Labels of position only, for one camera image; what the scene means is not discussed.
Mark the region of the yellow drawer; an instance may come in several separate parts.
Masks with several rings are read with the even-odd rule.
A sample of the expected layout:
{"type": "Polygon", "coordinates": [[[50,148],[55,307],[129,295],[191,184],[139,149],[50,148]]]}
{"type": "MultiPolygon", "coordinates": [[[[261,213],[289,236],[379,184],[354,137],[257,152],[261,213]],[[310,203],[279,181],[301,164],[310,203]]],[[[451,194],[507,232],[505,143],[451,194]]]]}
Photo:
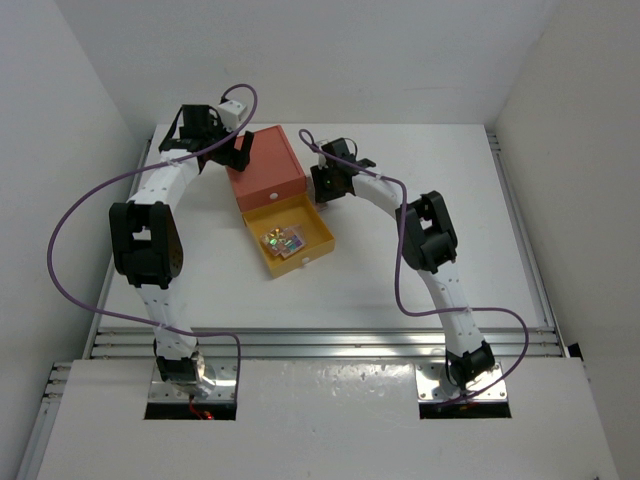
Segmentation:
{"type": "Polygon", "coordinates": [[[331,253],[335,238],[306,194],[250,210],[243,220],[273,278],[331,253]]]}

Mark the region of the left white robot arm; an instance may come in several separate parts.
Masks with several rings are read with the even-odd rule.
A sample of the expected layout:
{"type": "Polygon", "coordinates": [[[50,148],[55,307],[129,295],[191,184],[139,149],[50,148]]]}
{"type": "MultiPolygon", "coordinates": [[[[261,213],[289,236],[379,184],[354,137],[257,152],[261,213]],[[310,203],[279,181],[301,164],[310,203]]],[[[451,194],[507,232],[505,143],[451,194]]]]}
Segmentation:
{"type": "Polygon", "coordinates": [[[161,379],[191,397],[210,394],[214,377],[178,304],[184,251],[173,211],[207,162],[237,172],[246,169],[253,136],[235,143],[246,110],[227,98],[217,107],[182,106],[159,145],[160,168],[127,202],[109,210],[114,264],[136,289],[153,323],[161,379]]]}

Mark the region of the small brown eyeshadow palette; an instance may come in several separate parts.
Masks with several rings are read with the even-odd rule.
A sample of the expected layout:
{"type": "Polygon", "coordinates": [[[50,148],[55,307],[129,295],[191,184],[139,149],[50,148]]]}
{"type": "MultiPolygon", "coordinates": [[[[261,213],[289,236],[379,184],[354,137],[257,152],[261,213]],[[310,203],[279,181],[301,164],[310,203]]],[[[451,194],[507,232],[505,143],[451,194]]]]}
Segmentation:
{"type": "Polygon", "coordinates": [[[274,257],[286,258],[290,253],[290,235],[287,228],[275,227],[261,236],[265,249],[274,257]]]}

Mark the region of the beige glitter eyeshadow palette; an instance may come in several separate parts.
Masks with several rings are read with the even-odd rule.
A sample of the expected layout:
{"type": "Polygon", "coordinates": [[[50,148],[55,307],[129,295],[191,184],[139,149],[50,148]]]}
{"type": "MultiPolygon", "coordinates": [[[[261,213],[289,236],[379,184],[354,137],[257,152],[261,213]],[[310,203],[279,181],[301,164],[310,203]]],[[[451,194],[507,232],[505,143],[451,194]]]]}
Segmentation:
{"type": "Polygon", "coordinates": [[[278,237],[277,246],[279,247],[279,255],[283,259],[287,259],[305,248],[306,241],[296,230],[287,229],[283,230],[282,235],[278,237]]]}

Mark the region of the orange drawer organizer box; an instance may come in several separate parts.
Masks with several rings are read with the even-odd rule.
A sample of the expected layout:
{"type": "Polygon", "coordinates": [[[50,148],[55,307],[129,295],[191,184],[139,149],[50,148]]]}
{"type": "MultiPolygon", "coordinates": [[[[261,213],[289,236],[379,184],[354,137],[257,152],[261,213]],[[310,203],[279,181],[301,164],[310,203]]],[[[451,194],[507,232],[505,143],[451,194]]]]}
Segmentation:
{"type": "Polygon", "coordinates": [[[241,212],[306,192],[306,175],[281,125],[254,133],[243,172],[226,170],[241,212]]]}

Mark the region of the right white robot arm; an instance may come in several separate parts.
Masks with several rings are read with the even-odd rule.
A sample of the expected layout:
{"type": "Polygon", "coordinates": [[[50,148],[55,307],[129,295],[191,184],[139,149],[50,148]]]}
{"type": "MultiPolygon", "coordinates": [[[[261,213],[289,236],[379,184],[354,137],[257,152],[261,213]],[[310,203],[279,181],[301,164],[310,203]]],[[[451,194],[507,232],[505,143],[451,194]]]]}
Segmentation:
{"type": "Polygon", "coordinates": [[[396,264],[406,263],[426,285],[445,335],[445,382],[454,393],[491,370],[495,358],[480,332],[460,283],[457,236],[444,198],[436,191],[415,194],[399,180],[383,175],[368,159],[358,160],[346,140],[317,145],[311,169],[315,201],[327,203],[351,194],[367,200],[396,220],[396,264]]]}

